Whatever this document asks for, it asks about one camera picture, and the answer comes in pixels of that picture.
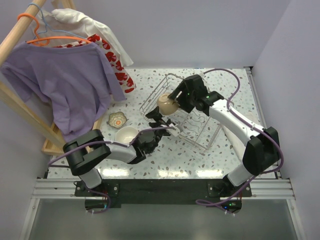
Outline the beige ceramic bowl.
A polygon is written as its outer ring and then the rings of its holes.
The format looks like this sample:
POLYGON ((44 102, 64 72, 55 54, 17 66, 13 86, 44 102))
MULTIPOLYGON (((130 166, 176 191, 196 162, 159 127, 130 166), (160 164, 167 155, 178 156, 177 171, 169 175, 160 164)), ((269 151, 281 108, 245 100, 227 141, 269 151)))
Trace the beige ceramic bowl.
POLYGON ((172 115, 180 107, 176 101, 168 98, 169 95, 169 93, 164 93, 160 95, 156 101, 156 104, 159 107, 159 112, 164 116, 172 115))

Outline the small white bowl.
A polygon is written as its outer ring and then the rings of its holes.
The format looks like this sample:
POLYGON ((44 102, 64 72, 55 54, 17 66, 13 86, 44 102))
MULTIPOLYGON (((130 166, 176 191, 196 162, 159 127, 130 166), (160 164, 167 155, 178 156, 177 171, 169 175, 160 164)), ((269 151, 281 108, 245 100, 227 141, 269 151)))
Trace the small white bowl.
POLYGON ((107 124, 113 128, 120 129, 127 121, 125 114, 118 111, 109 115, 107 124))

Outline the metal wire dish rack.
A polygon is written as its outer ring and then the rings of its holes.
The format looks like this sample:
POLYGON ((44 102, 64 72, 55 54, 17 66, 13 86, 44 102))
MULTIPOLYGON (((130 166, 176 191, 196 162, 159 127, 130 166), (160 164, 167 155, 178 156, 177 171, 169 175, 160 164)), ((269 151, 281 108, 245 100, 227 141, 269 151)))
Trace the metal wire dish rack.
MULTIPOLYGON (((182 77, 173 73, 166 74, 141 105, 140 114, 145 117, 155 109, 158 98, 165 93, 173 92, 182 80, 182 77)), ((195 108, 190 113, 179 108, 175 113, 163 117, 165 121, 168 119, 182 129, 180 139, 201 151, 207 151, 212 147, 221 130, 218 121, 195 108)))

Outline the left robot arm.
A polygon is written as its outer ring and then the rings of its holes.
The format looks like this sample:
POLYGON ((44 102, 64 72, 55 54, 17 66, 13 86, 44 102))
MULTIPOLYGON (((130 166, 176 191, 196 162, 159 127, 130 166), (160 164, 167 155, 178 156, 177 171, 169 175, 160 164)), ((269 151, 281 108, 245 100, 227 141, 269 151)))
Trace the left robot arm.
POLYGON ((99 196, 104 190, 102 177, 96 168, 104 159, 129 165, 138 164, 154 152, 162 137, 177 137, 181 133, 177 124, 170 119, 162 119, 158 107, 146 116, 154 122, 149 123, 150 128, 139 131, 129 143, 105 141, 102 132, 94 129, 63 146, 63 156, 67 159, 72 175, 84 182, 86 191, 92 196, 99 196))

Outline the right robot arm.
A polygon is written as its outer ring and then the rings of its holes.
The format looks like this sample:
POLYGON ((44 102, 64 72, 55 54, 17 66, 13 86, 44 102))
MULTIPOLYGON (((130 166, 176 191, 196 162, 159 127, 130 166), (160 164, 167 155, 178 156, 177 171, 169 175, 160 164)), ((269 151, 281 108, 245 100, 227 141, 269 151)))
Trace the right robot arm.
POLYGON ((228 173, 223 192, 235 196, 241 185, 262 174, 281 158, 278 132, 273 128, 255 125, 230 106, 230 101, 216 91, 209 92, 200 75, 185 78, 168 95, 179 107, 190 113, 193 109, 203 112, 230 130, 245 147, 242 163, 228 173))

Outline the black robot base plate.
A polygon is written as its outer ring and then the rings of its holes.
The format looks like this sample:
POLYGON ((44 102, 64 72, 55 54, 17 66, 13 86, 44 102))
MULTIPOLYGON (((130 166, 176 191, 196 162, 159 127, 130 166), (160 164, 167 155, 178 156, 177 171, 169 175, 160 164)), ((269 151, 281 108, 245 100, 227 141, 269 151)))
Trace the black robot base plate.
POLYGON ((194 205, 196 200, 207 199, 216 203, 235 195, 236 200, 222 204, 226 210, 240 210, 241 198, 251 197, 248 185, 240 193, 237 187, 226 187, 222 179, 104 179, 92 190, 79 180, 74 181, 74 195, 84 197, 86 210, 122 205, 194 205))

